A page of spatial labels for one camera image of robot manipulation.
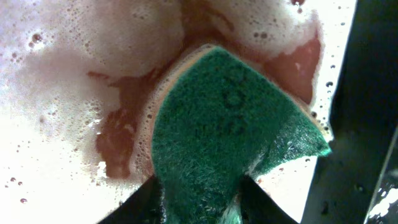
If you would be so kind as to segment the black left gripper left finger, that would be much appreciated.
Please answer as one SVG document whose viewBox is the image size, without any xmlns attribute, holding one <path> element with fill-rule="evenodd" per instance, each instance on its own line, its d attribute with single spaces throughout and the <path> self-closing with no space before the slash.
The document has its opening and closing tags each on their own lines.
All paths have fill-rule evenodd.
<svg viewBox="0 0 398 224">
<path fill-rule="evenodd" d="M 145 181 L 119 208 L 98 224 L 161 224 L 162 187 L 155 176 Z"/>
</svg>

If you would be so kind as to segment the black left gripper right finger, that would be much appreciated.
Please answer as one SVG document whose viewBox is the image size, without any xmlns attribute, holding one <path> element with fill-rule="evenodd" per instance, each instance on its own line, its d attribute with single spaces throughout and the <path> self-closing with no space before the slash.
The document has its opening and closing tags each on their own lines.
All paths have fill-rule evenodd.
<svg viewBox="0 0 398 224">
<path fill-rule="evenodd" d="M 298 224 L 248 175 L 240 180 L 240 196 L 244 224 Z"/>
</svg>

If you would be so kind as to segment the green scouring sponge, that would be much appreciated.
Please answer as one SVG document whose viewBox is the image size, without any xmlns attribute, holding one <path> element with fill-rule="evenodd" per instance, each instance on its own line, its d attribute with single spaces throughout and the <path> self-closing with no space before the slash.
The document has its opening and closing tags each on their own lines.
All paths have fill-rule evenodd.
<svg viewBox="0 0 398 224">
<path fill-rule="evenodd" d="M 326 156 L 330 147 L 282 90 L 221 47 L 178 75 L 156 115 L 151 142 L 164 189 L 165 223 L 241 223 L 243 177 Z"/>
</svg>

